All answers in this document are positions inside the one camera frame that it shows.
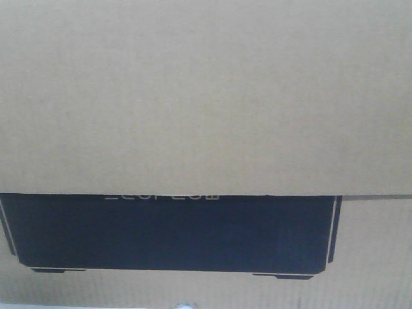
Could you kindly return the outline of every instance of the black rectangle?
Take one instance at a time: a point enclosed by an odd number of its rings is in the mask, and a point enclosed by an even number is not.
[[[1,202],[19,261],[53,269],[316,274],[333,252],[339,214],[334,196],[2,194]]]

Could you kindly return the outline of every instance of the black printed graphic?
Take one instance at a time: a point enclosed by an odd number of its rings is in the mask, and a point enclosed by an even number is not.
[[[308,279],[333,259],[341,197],[2,194],[10,250],[37,272],[249,272]]]

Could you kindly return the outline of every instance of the brown cardboard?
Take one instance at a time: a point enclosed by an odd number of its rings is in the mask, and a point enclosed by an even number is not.
[[[0,191],[410,194],[408,1],[2,1]]]
[[[0,237],[4,303],[112,308],[409,308],[412,199],[344,198],[334,261],[310,280],[224,272],[35,273]]]

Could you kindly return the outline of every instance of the cardboard surface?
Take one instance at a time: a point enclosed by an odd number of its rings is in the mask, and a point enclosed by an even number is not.
[[[112,308],[411,308],[411,220],[411,198],[344,198],[334,261],[307,281],[224,272],[35,273],[1,235],[0,295],[5,303]]]
[[[410,194],[409,1],[1,1],[0,191]]]

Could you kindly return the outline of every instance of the white outline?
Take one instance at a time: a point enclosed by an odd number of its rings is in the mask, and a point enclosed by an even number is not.
[[[5,212],[5,210],[3,209],[3,204],[1,203],[1,199],[0,199],[0,209],[1,209],[1,213],[3,214],[3,218],[5,219],[6,229],[7,229],[8,235],[9,235],[9,237],[10,237],[10,241],[12,242],[12,246],[13,246],[13,250],[14,250],[15,256],[17,256],[17,260],[19,261],[19,263],[22,263],[22,262],[20,262],[19,255],[17,254],[17,249],[16,249],[16,247],[15,247],[15,243],[14,243],[14,240],[13,240],[12,231],[10,230],[10,226],[8,225],[8,221],[7,221],[7,217],[6,217],[6,212]]]
[[[330,222],[330,231],[329,231],[329,241],[328,241],[328,252],[326,253],[326,263],[325,263],[325,269],[328,266],[328,261],[329,261],[329,253],[330,253],[330,245],[332,243],[332,234],[333,234],[333,223],[335,221],[335,210],[336,210],[336,203],[337,203],[337,196],[335,196],[335,199],[333,201],[333,211],[332,211],[332,220]]]
[[[328,251],[326,253],[326,263],[325,263],[325,269],[328,266],[328,260],[329,260],[329,253],[330,253],[330,245],[332,243],[332,234],[333,234],[333,223],[335,221],[335,211],[336,211],[336,204],[337,204],[337,196],[334,197],[333,200],[333,210],[332,210],[332,219],[331,219],[331,223],[330,223],[330,231],[329,231],[329,240],[328,240]],[[0,208],[1,208],[1,212],[3,213],[3,216],[5,217],[5,222],[6,222],[6,226],[7,226],[7,230],[10,234],[10,239],[12,241],[12,245],[14,248],[14,252],[15,255],[17,256],[17,260],[20,262],[19,260],[19,256],[17,255],[17,250],[15,249],[15,245],[14,245],[14,241],[13,241],[13,237],[12,237],[12,233],[10,232],[10,228],[8,226],[8,222],[7,222],[7,218],[6,218],[6,214],[3,210],[3,205],[1,204],[1,200],[0,200]],[[65,269],[65,270],[93,270],[93,269],[101,269],[101,270],[154,270],[154,271],[162,271],[160,269],[134,269],[134,268],[70,268],[70,267],[32,267],[32,266],[28,266],[23,264],[24,266],[27,266],[29,268],[32,269]],[[198,270],[199,272],[210,272],[210,270]],[[273,276],[307,276],[307,277],[312,277],[316,274],[285,274],[285,273],[277,273],[277,272],[247,272],[246,274],[254,274],[254,275],[273,275]]]

